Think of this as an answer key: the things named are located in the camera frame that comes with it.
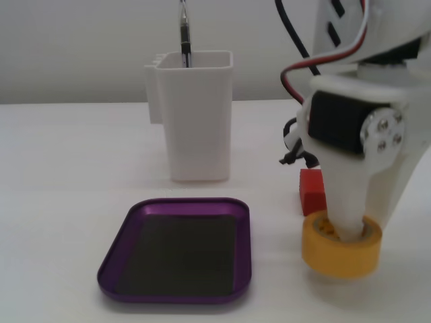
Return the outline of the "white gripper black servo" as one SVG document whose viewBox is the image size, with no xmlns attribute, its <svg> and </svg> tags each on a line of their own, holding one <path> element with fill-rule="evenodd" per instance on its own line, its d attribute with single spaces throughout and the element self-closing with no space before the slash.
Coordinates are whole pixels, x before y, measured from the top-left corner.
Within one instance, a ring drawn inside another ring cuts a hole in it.
<svg viewBox="0 0 431 323">
<path fill-rule="evenodd" d="M 320 143 L 327 215 L 342 241 L 356 241 L 366 215 L 385 228 L 430 148 L 430 110 L 402 90 L 347 75 L 312 80 L 305 131 Z M 372 173 L 364 168 L 364 158 Z"/>
</svg>

